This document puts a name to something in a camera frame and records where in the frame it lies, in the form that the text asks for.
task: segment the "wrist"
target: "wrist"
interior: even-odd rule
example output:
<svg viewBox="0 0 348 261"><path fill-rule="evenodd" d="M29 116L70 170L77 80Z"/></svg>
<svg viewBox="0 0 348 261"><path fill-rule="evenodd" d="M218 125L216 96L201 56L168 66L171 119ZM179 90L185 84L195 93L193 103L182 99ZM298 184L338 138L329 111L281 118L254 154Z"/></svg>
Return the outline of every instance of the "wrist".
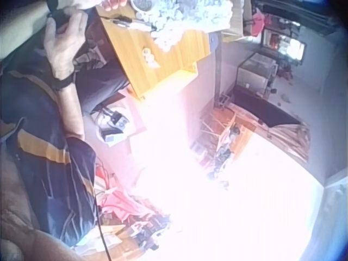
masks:
<svg viewBox="0 0 348 261"><path fill-rule="evenodd" d="M71 64L69 66L57 68L52 66L52 73L53 77L59 80L64 80L69 75L71 75L74 72L74 65Z"/></svg>

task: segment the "hand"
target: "hand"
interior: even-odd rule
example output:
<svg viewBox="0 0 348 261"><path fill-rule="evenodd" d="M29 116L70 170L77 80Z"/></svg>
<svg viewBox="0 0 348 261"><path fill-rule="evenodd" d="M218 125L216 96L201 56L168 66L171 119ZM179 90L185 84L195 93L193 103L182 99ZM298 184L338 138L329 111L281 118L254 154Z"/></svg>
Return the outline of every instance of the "hand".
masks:
<svg viewBox="0 0 348 261"><path fill-rule="evenodd" d="M65 79L74 72L73 59L85 42L85 30L88 15L76 8L64 10L70 15L69 24L64 33L56 35L56 24L53 18L47 20L44 47L47 59L52 67L53 76Z"/></svg>
<svg viewBox="0 0 348 261"><path fill-rule="evenodd" d="M111 9L117 9L117 7L124 7L127 4L127 0L103 0L101 6L104 7L106 11L111 11Z"/></svg>

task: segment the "red object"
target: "red object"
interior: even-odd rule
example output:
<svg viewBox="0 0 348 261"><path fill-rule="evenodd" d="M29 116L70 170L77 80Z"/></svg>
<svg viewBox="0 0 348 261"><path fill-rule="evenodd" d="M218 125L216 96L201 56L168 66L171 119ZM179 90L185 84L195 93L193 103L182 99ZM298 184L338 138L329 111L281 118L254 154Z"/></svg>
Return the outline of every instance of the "red object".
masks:
<svg viewBox="0 0 348 261"><path fill-rule="evenodd" d="M252 36L258 36L265 27L265 16L261 13L260 9L256 8L256 13L252 16Z"/></svg>
<svg viewBox="0 0 348 261"><path fill-rule="evenodd" d="M96 176L105 181L106 189L110 189L110 180L108 173L103 169L103 166L96 166ZM124 222L130 215L144 216L147 214L154 214L154 212L142 204L137 203L132 199L128 193L117 185L117 189L111 194L106 194L102 205L103 212L113 212L122 222Z"/></svg>
<svg viewBox="0 0 348 261"><path fill-rule="evenodd" d="M124 222L130 215L145 216L154 212L133 200L124 190L117 189L110 194L102 206L103 212L113 212Z"/></svg>

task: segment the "finger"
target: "finger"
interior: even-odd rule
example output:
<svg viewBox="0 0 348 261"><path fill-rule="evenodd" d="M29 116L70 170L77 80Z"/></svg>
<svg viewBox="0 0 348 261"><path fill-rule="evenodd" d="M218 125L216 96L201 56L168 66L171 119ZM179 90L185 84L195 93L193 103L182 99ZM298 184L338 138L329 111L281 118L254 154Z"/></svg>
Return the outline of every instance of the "finger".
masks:
<svg viewBox="0 0 348 261"><path fill-rule="evenodd" d="M69 25L65 31L68 35L76 35L79 33L80 21L82 18L82 13L78 12L73 14L69 19Z"/></svg>
<svg viewBox="0 0 348 261"><path fill-rule="evenodd" d="M127 4L127 0L120 0L120 6L125 7Z"/></svg>
<svg viewBox="0 0 348 261"><path fill-rule="evenodd" d="M111 5L108 0L102 2L102 7L105 9L105 11L111 11Z"/></svg>
<svg viewBox="0 0 348 261"><path fill-rule="evenodd" d="M80 21L80 25L79 25L79 32L82 33L83 35L85 35L85 31L86 31L86 26L87 26L87 20L88 20L88 14L86 14L85 12L81 13L81 21Z"/></svg>
<svg viewBox="0 0 348 261"><path fill-rule="evenodd" d="M47 19L46 24L46 31L45 31L45 39L43 40L43 44L47 45L48 43L54 41L55 39L55 31L56 31L56 24L55 20L53 18Z"/></svg>
<svg viewBox="0 0 348 261"><path fill-rule="evenodd" d="M57 34L63 34L65 32L65 30L67 29L68 25L69 25L69 23L65 23L64 25L59 27L57 30Z"/></svg>
<svg viewBox="0 0 348 261"><path fill-rule="evenodd" d="M109 0L112 9L117 9L119 7L119 0Z"/></svg>

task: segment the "pink cloth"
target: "pink cloth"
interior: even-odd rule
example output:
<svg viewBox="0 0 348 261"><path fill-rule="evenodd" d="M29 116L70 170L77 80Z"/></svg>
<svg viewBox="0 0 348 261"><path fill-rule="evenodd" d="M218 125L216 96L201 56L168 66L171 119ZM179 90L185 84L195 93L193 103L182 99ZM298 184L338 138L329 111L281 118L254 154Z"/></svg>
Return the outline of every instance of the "pink cloth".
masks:
<svg viewBox="0 0 348 261"><path fill-rule="evenodd" d="M143 216L146 214L154 214L154 212L142 204L137 203L124 190L117 189L108 195L102 205L103 212L113 212L124 222L129 215Z"/></svg>
<svg viewBox="0 0 348 261"><path fill-rule="evenodd" d="M256 13L252 16L254 21L252 26L252 36L258 36L265 27L265 16L256 8Z"/></svg>

